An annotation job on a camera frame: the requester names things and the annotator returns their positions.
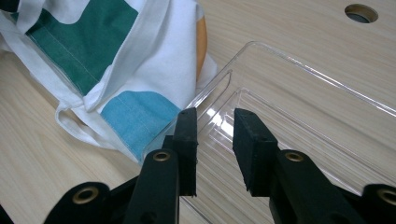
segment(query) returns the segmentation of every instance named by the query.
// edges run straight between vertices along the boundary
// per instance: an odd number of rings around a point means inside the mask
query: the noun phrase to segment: green fabric patch
[[[43,9],[28,35],[86,95],[112,64],[136,17],[123,0],[91,0],[73,24],[62,24]]]

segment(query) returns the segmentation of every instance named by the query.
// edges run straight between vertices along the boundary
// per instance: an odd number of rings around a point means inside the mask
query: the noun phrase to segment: tote bag
[[[59,100],[62,128],[136,162],[217,72],[193,0],[26,0],[0,13],[0,32]]]

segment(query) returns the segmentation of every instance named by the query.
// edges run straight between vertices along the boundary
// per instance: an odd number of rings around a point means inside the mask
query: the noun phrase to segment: blue fabric patch
[[[141,161],[143,149],[178,112],[180,109],[159,93],[124,91],[107,103],[101,115]]]

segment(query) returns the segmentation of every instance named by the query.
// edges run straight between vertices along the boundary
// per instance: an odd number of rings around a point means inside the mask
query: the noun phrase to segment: transparent container
[[[192,106],[198,197],[182,202],[208,223],[273,222],[268,198],[250,196],[233,154],[236,107],[256,113],[281,149],[307,154],[334,185],[356,194],[367,184],[396,186],[396,110],[263,43],[246,44]]]

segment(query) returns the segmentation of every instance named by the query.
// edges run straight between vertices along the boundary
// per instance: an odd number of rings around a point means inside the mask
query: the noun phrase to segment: cloth bag
[[[61,127],[136,162],[217,72],[193,0],[25,0],[0,32],[59,100]]]

